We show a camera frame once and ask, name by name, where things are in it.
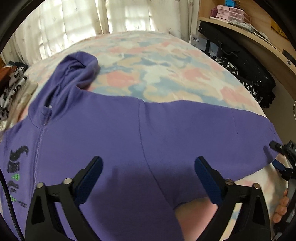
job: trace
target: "white cable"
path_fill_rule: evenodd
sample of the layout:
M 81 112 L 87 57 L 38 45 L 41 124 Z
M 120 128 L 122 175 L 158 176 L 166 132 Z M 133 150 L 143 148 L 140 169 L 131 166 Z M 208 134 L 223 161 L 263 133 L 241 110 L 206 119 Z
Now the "white cable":
M 296 120 L 296 117 L 295 117 L 295 104 L 296 104 L 296 100 L 295 100 L 295 102 L 294 102 L 294 106 L 293 106 L 294 118 L 295 118 L 295 120 Z

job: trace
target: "hoodie sleeve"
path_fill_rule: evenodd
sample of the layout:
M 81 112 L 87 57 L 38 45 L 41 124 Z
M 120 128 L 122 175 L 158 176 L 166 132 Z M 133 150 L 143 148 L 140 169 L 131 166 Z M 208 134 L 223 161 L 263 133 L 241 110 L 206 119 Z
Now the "hoodie sleeve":
M 199 102 L 140 102 L 139 126 L 146 161 L 173 208 L 206 196 L 197 157 L 236 181 L 271 163 L 277 153 L 269 143 L 281 142 L 263 116 Z

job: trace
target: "white cardboard box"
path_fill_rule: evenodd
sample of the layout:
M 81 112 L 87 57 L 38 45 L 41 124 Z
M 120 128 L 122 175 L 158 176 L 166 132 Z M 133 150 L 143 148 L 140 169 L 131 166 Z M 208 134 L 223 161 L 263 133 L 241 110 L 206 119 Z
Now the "white cardboard box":
M 202 51 L 205 51 L 205 48 L 207 46 L 207 41 L 208 41 L 208 39 L 206 39 L 205 37 L 201 37 L 200 35 L 197 35 L 197 34 L 192 34 L 190 37 L 189 43 L 192 46 L 194 46 Z M 218 49 L 219 49 L 219 47 L 217 45 L 215 45 L 212 42 L 210 43 L 209 53 L 211 56 L 217 56 Z

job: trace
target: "blue gripper pad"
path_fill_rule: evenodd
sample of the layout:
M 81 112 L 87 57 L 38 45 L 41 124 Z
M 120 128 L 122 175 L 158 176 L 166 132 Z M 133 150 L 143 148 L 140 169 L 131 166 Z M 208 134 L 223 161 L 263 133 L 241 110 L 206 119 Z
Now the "blue gripper pad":
M 79 206 L 86 202 L 94 185 L 96 184 L 99 176 L 103 170 L 103 160 L 100 157 L 96 157 L 89 171 L 82 178 L 81 182 L 75 190 L 75 204 Z
M 280 163 L 278 160 L 274 160 L 272 162 L 272 165 L 274 166 L 274 168 L 278 169 L 279 171 L 284 171 L 286 169 L 285 166 L 282 163 Z
M 194 168 L 211 202 L 220 206 L 224 198 L 222 196 L 225 187 L 223 177 L 217 170 L 212 169 L 203 157 L 195 159 Z

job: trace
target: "purple hoodie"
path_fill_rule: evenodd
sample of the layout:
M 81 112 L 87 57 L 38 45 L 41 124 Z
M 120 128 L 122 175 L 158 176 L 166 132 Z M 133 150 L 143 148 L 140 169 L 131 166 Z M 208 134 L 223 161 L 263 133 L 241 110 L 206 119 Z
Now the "purple hoodie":
M 97 59 L 77 52 L 56 68 L 29 115 L 8 130 L 0 144 L 0 168 L 21 229 L 38 182 L 61 183 L 102 157 L 103 172 L 80 206 L 102 241 L 182 241 L 174 214 L 179 204 L 205 197 L 194 171 L 204 156 L 224 178 L 250 175 L 277 155 L 273 125 L 252 112 L 175 101 L 145 103 L 104 96 L 89 85 Z M 1 190 L 4 219 L 13 230 Z M 57 205 L 66 233 L 75 239 Z

